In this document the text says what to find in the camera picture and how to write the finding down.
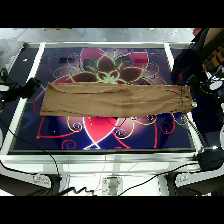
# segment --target gray floor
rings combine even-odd
[[[0,69],[8,64],[22,42],[190,42],[192,28],[0,28]]]

